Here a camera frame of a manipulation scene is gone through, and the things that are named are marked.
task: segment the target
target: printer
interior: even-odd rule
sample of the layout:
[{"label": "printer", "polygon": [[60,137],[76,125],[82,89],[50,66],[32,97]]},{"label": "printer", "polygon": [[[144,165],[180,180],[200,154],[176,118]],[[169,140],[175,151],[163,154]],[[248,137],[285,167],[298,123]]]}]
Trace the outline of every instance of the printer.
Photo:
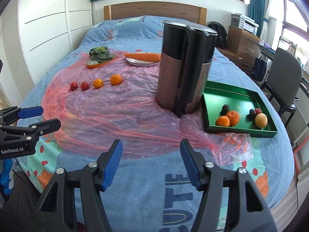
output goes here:
[{"label": "printer", "polygon": [[259,25],[251,18],[242,14],[232,14],[231,26],[249,31],[256,36]]}]

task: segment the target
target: wooden headboard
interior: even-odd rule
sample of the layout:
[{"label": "wooden headboard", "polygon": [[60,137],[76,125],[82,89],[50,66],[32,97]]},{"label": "wooden headboard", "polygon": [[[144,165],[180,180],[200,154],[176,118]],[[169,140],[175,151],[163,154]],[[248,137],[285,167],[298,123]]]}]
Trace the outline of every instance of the wooden headboard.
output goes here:
[{"label": "wooden headboard", "polygon": [[207,9],[174,2],[128,2],[104,6],[104,19],[123,19],[144,15],[178,18],[206,24]]}]

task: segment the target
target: blue gripper pad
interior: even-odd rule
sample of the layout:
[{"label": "blue gripper pad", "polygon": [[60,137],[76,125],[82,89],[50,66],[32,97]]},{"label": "blue gripper pad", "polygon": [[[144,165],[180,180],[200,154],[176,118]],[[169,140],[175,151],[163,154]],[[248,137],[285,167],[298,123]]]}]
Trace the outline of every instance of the blue gripper pad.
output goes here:
[{"label": "blue gripper pad", "polygon": [[3,161],[3,172],[1,174],[0,184],[4,187],[9,187],[9,183],[11,181],[10,180],[10,171],[12,169],[12,166],[13,166],[12,159],[5,159]]},{"label": "blue gripper pad", "polygon": [[196,189],[198,190],[201,186],[199,170],[198,170],[197,165],[194,162],[194,159],[191,155],[191,152],[194,152],[194,150],[192,149],[190,144],[188,146],[185,143],[185,141],[182,140],[180,142],[180,154],[181,154],[184,166],[186,167],[191,185],[196,187]]},{"label": "blue gripper pad", "polygon": [[122,156],[122,150],[123,150],[122,142],[119,141],[116,147],[114,148],[114,151],[112,152],[109,161],[107,162],[106,167],[104,169],[104,177],[102,183],[103,191],[105,191],[112,184],[112,181],[114,179],[116,170],[118,168]]},{"label": "blue gripper pad", "polygon": [[42,106],[35,106],[30,108],[21,109],[17,116],[21,119],[32,118],[36,116],[41,116],[44,112]]},{"label": "blue gripper pad", "polygon": [[12,191],[13,191],[13,188],[8,188],[8,187],[4,187],[3,188],[3,193],[5,194],[5,195],[7,195],[7,196],[9,196],[11,193],[12,193]]}]

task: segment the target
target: air fryer handle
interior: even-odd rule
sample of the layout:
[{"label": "air fryer handle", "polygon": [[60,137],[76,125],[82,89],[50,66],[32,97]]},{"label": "air fryer handle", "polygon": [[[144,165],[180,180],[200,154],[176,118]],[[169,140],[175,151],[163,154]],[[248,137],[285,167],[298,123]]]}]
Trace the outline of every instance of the air fryer handle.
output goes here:
[{"label": "air fryer handle", "polygon": [[194,29],[190,26],[187,27],[187,33],[177,98],[180,102],[191,103],[205,57],[206,36],[209,34],[206,31]]}]

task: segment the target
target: red cherry tomato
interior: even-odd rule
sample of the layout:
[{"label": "red cherry tomato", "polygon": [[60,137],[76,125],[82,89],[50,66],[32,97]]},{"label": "red cherry tomato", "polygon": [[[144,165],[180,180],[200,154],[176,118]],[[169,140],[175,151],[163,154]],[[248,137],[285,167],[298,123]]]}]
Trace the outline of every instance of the red cherry tomato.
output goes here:
[{"label": "red cherry tomato", "polygon": [[71,88],[71,90],[76,90],[78,88],[78,84],[76,82],[72,82],[70,84],[70,88]]},{"label": "red cherry tomato", "polygon": [[255,111],[256,115],[262,113],[262,110],[260,108],[255,108],[254,111]]},{"label": "red cherry tomato", "polygon": [[89,89],[89,84],[87,82],[82,82],[82,84],[80,85],[80,88],[82,90],[88,90]]}]

